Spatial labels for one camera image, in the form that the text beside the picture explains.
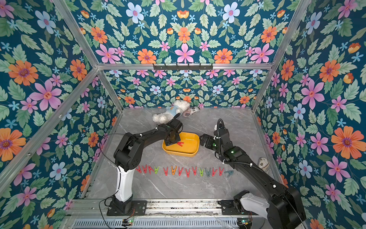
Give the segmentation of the yellow plastic storage box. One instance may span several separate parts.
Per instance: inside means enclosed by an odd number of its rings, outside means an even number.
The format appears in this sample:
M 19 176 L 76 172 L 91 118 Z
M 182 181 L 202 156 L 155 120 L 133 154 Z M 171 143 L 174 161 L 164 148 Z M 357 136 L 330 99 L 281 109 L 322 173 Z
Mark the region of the yellow plastic storage box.
M 183 147 L 177 144 L 166 146 L 165 142 L 163 142 L 163 150 L 170 155 L 194 157 L 197 154 L 200 146 L 199 136 L 194 133 L 182 132 L 180 133 L 180 138 L 180 142 L 184 142 Z

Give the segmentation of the grey teal clothespin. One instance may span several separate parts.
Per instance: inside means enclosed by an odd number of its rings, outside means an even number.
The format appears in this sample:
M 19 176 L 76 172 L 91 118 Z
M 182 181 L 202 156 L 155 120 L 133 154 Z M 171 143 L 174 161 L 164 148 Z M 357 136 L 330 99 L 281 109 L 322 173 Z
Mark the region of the grey teal clothespin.
M 234 173 L 233 170 L 225 171 L 227 177 L 230 177 L 231 175 L 233 175 L 233 173 Z
M 205 173 L 207 177 L 210 177 L 211 175 L 211 168 L 205 168 Z

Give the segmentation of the orange clothespin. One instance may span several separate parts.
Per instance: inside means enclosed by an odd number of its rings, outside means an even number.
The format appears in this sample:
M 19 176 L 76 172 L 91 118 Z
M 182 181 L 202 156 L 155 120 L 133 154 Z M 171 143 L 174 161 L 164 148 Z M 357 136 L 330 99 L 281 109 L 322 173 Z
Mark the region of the orange clothespin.
M 175 167 L 171 166 L 171 172 L 172 172 L 173 176 L 175 175 L 176 170 L 177 170 L 177 166 L 175 166 Z

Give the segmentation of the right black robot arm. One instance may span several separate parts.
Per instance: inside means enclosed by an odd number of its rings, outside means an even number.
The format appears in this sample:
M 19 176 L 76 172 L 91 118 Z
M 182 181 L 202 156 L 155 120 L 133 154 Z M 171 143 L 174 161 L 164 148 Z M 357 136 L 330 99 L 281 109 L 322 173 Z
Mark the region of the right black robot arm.
M 267 219 L 274 229 L 295 229 L 307 219 L 299 191 L 273 179 L 243 149 L 234 146 L 222 119 L 218 119 L 213 135 L 200 136 L 200 144 L 246 176 L 262 194 L 258 197 L 246 190 L 237 194 L 234 208 L 238 213 L 253 212 Z

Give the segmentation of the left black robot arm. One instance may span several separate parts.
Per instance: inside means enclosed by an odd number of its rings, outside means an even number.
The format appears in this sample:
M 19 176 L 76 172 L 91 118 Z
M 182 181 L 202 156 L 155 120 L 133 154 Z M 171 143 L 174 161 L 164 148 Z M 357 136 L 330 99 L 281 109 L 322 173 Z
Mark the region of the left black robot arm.
M 143 150 L 158 141 L 163 140 L 167 146 L 180 141 L 179 134 L 183 124 L 176 114 L 167 124 L 157 125 L 154 129 L 139 133 L 124 134 L 114 152 L 117 166 L 117 184 L 114 199 L 118 204 L 125 204 L 132 198 L 132 180 L 135 169 L 139 166 Z

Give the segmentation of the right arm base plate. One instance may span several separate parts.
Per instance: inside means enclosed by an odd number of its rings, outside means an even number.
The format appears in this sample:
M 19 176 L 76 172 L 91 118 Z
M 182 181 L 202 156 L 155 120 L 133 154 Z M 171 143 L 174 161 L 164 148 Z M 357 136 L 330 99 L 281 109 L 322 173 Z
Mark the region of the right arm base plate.
M 257 215 L 245 210 L 237 200 L 222 199 L 217 203 L 220 205 L 223 215 Z

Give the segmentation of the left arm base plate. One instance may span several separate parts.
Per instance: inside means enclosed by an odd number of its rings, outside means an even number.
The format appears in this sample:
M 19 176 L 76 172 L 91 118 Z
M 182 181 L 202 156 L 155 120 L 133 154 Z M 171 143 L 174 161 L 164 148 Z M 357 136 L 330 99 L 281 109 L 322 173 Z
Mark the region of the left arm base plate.
M 107 216 L 143 216 L 146 209 L 146 200 L 128 200 L 126 202 L 113 200 L 110 203 Z

